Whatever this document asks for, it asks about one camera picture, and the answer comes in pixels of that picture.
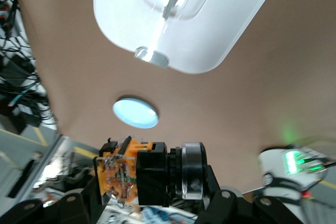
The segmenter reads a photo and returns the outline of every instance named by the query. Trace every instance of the screw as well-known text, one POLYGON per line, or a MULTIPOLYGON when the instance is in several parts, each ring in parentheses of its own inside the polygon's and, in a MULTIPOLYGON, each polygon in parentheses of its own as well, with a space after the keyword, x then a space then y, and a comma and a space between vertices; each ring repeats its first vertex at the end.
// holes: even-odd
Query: screw
POLYGON ((261 198, 260 202, 263 203, 265 206, 272 205, 272 202, 269 199, 267 199, 267 198, 261 198))
POLYGON ((69 198, 67 198, 67 202, 72 202, 76 199, 75 196, 70 196, 69 198))
POLYGON ((231 197, 231 194, 228 191, 222 191, 222 196, 226 199, 231 197))
POLYGON ((25 205, 24 209, 25 210, 29 210, 29 209, 31 209, 33 207, 35 207, 35 204, 34 203, 30 203, 30 204, 25 205))

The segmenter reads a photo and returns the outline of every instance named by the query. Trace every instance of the yellow line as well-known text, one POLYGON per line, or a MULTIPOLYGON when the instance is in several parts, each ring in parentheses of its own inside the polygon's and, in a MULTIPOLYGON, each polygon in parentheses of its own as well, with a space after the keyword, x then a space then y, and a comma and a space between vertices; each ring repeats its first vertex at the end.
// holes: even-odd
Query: yellow line
POLYGON ((324 186, 328 186, 328 187, 336 190, 336 185, 334 183, 329 182, 329 181, 322 180, 322 181, 320 181, 320 184, 322 184, 324 186))
POLYGON ((308 196, 308 197, 305 197, 305 199, 315 199, 315 197, 313 197, 313 196, 308 196))
POLYGON ((84 150, 83 148, 80 148, 80 147, 77 147, 77 146, 74 147, 74 150, 77 154, 80 154, 80 155, 88 157, 88 158, 94 158, 94 157, 98 156, 98 154, 96 154, 96 153, 84 150))
POLYGON ((34 143, 34 144, 39 144, 39 145, 44 146, 42 143, 40 143, 40 142, 38 142, 38 141, 34 141, 34 140, 32 140, 32 139, 29 139, 29 138, 26 138, 26 137, 24 137, 24 136, 20 136, 20 135, 14 134, 14 133, 12 133, 12 132, 9 132, 9 131, 3 130, 3 129, 0 129, 0 131, 5 132, 5 133, 7 133, 7 134, 9 134, 9 135, 12 135, 12 136, 19 137, 19 138, 21 138, 21 139, 23 139, 23 140, 32 142, 32 143, 34 143))
POLYGON ((46 141, 46 139, 44 138, 44 136, 42 135, 40 129, 37 128, 37 127, 33 127, 33 128, 34 128, 34 131, 35 131, 36 135, 37 135, 38 138, 40 139, 42 145, 43 145, 43 146, 48 146, 47 141, 46 141))
POLYGON ((10 163, 11 165, 13 165, 15 168, 20 169, 20 167, 13 161, 11 160, 6 153, 0 151, 0 157, 2 157, 5 161, 7 161, 8 163, 10 163))

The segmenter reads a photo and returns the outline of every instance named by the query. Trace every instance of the green led light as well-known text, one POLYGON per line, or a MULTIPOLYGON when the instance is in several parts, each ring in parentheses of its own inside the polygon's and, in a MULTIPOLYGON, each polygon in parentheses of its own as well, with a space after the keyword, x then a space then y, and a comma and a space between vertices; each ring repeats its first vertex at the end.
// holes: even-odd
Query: green led light
POLYGON ((309 170, 319 170, 319 169, 322 169, 323 167, 324 167, 323 165, 318 165, 318 166, 309 168, 309 170))
POLYGON ((295 161, 296 154, 300 155, 300 153, 296 152, 296 151, 286 153, 286 163, 287 163, 289 174, 295 174, 295 173, 299 172, 299 170, 296 166, 296 161, 295 161))

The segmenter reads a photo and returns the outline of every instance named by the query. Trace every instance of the lens ring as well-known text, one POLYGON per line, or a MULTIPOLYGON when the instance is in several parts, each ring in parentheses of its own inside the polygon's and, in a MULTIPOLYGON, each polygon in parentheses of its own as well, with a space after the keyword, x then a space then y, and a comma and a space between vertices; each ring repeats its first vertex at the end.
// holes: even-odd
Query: lens ring
POLYGON ((182 144, 182 198, 203 197, 203 162, 200 143, 182 144))

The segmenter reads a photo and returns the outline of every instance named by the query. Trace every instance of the orange circuit board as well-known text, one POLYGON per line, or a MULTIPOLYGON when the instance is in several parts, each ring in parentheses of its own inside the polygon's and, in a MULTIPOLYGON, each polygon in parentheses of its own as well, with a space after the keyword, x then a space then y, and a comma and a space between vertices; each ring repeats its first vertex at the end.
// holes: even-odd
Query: orange circuit board
POLYGON ((151 150, 152 142, 140 144, 132 138, 123 154, 120 147, 96 158, 100 194, 130 204, 137 196, 136 166, 138 151, 151 150))

